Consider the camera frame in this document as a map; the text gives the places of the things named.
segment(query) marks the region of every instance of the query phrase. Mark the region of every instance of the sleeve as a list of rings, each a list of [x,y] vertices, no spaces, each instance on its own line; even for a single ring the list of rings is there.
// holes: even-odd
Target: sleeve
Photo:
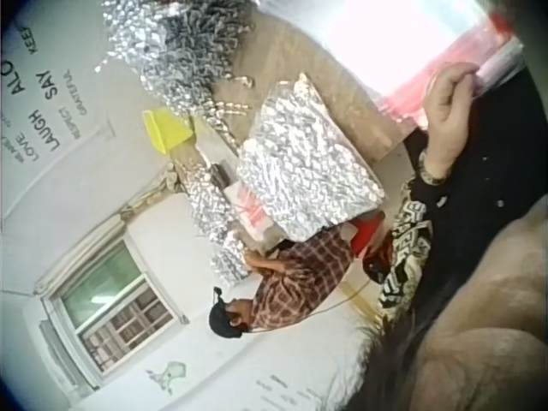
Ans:
[[[377,326],[382,327],[409,308],[432,244],[432,214],[444,197],[444,186],[416,176],[403,186],[403,202],[392,226],[390,273],[378,299]]]

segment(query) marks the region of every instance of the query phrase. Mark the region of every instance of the window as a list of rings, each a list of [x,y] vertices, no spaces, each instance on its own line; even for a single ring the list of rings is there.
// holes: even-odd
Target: window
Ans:
[[[91,364],[99,376],[176,318],[120,238],[72,275],[50,304],[65,340],[72,340],[72,356],[86,355],[80,363]]]

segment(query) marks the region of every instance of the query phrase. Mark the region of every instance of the person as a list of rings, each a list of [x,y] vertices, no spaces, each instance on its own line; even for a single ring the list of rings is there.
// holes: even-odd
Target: person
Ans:
[[[504,93],[515,98],[524,85],[530,90],[527,73],[473,104],[476,69],[452,64],[427,90],[427,146],[390,232],[393,253],[380,281],[377,327],[369,331],[360,388],[344,410],[547,405],[546,197],[530,208],[546,189],[545,178],[534,174],[544,175],[547,127],[541,105],[531,108],[527,99],[523,107],[515,100],[507,104],[513,117],[501,116],[507,110],[501,102],[509,100]],[[538,96],[528,97],[538,103]],[[485,120],[474,123],[473,106],[485,113],[488,104],[502,110],[493,127],[478,133]],[[531,128],[516,145],[512,132],[524,123]],[[488,152],[497,156],[493,171],[500,172],[485,179],[478,164],[487,168]],[[529,157],[512,167],[523,153]],[[500,159],[506,156],[505,164]],[[515,176],[527,172],[533,175],[515,186]],[[497,180],[508,187],[499,188]],[[463,196],[466,186],[477,195]],[[507,194],[511,207],[505,212],[492,197],[501,193],[514,195]],[[527,215],[515,220],[524,207],[530,208]]]
[[[285,241],[274,259],[256,252],[245,260],[263,279],[253,299],[226,303],[216,289],[217,301],[210,311],[210,327],[217,335],[239,338],[245,332],[275,330],[301,322],[340,283],[354,257],[366,246],[384,214],[354,220],[357,233],[346,241],[342,226],[323,229],[310,239]]]

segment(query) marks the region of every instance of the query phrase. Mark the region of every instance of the wire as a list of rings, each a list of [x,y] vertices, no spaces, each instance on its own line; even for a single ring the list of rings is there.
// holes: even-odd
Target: wire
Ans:
[[[294,325],[297,325],[297,324],[300,324],[302,323],[303,321],[307,320],[307,319],[310,319],[311,317],[313,317],[314,315],[320,315],[320,314],[324,314],[324,313],[327,313],[328,311],[331,311],[339,306],[341,306],[342,304],[346,303],[346,302],[349,302],[350,300],[354,299],[354,297],[356,297],[369,283],[371,282],[371,279],[367,280],[361,287],[359,287],[350,297],[347,297],[345,298],[344,300],[342,301],[339,301],[337,304],[333,304],[331,307],[327,307],[323,310],[320,310],[320,311],[317,311],[316,313],[312,313],[308,316],[306,316],[304,319],[302,319],[301,321],[297,322],[297,323],[294,323],[294,324],[289,324],[289,325],[284,325],[283,327],[278,327],[278,328],[272,328],[272,329],[269,329],[269,330],[258,330],[258,331],[249,331],[248,334],[259,334],[259,333],[262,333],[262,332],[271,332],[271,331],[277,331],[277,330],[281,330],[283,328],[288,328],[288,327],[292,327]]]

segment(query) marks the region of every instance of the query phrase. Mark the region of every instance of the bracelet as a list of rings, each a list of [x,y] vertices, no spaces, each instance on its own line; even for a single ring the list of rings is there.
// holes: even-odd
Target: bracelet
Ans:
[[[447,177],[435,178],[425,169],[426,150],[423,150],[419,155],[419,175],[423,182],[429,186],[439,186],[444,183]]]

